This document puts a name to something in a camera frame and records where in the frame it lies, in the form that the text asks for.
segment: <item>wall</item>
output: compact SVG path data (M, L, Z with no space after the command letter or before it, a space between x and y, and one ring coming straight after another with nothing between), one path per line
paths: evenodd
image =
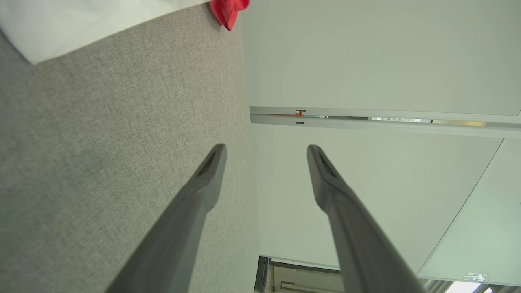
M252 124L260 253L338 266L306 148L319 144L417 272L501 139Z
M339 274L330 274L310 271L307 268L295 269L280 266L272 266L270 272L274 271L274 284L276 292L293 293L295 290L281 289L281 281L284 281L284 287L292 287L297 290L305 290L309 293L334 293L345 292L342 276ZM422 287L427 283L427 279L418 279Z
M251 106L517 115L521 1L261 0Z

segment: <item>white paper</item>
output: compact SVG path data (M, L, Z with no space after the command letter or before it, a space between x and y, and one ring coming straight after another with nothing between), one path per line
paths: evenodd
M208 0L0 0L4 35L32 64Z

